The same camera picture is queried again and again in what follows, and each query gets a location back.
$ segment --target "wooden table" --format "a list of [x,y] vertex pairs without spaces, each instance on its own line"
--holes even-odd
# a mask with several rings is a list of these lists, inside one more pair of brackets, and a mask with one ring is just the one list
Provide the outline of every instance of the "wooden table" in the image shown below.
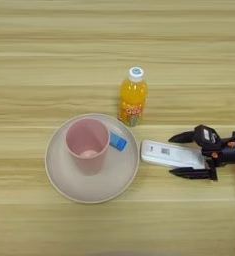
[[213,183],[141,163],[99,205],[49,183],[52,133],[79,114],[115,117],[134,65],[150,89],[138,141],[235,130],[235,0],[0,0],[0,255],[235,255],[235,166]]

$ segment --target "plate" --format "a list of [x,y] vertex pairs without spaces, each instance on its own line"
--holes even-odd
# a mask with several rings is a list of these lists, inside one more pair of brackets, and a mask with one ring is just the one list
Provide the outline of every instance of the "plate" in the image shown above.
[[[82,118],[102,121],[109,131],[127,140],[120,152],[109,146],[102,170],[92,176],[83,175],[76,167],[65,145],[68,127]],[[101,203],[125,191],[137,174],[139,151],[131,131],[117,119],[103,114],[87,114],[64,123],[52,136],[45,155],[45,168],[55,189],[65,197],[81,203]]]

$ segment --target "pink cup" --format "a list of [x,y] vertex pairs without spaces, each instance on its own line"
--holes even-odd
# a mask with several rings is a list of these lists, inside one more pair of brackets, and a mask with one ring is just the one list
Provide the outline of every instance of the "pink cup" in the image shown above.
[[91,118],[74,122],[66,133],[67,148],[85,175],[94,175],[101,170],[109,142],[107,127]]

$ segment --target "bottle cap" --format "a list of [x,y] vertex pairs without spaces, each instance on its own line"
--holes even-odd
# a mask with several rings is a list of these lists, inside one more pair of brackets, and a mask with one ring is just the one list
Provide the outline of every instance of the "bottle cap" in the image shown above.
[[143,80],[144,70],[140,67],[133,67],[129,70],[129,80],[132,82],[140,82]]

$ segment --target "bottle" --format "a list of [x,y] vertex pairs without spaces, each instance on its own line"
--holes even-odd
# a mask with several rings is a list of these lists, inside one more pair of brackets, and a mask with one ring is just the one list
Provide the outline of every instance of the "bottle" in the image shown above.
[[128,126],[135,126],[142,119],[148,93],[143,76],[142,68],[133,67],[129,70],[129,77],[121,85],[119,120]]

